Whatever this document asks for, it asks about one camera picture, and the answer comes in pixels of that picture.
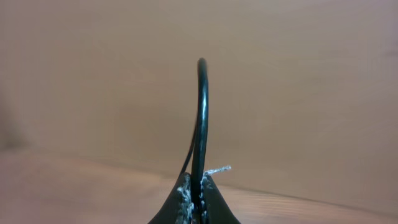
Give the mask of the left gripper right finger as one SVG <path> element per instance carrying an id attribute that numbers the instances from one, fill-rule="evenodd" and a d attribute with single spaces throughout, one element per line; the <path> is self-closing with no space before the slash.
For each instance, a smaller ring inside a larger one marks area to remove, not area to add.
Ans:
<path id="1" fill-rule="evenodd" d="M 205 174 L 201 183 L 201 222 L 203 224 L 240 224 L 212 177 Z"/>

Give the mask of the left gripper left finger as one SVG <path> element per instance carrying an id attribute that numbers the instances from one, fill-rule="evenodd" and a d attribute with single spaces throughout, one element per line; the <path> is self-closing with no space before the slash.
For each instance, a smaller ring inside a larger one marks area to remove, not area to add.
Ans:
<path id="1" fill-rule="evenodd" d="M 149 224 L 191 224 L 192 211 L 190 174 L 184 172 L 179 176 L 163 206 Z"/>

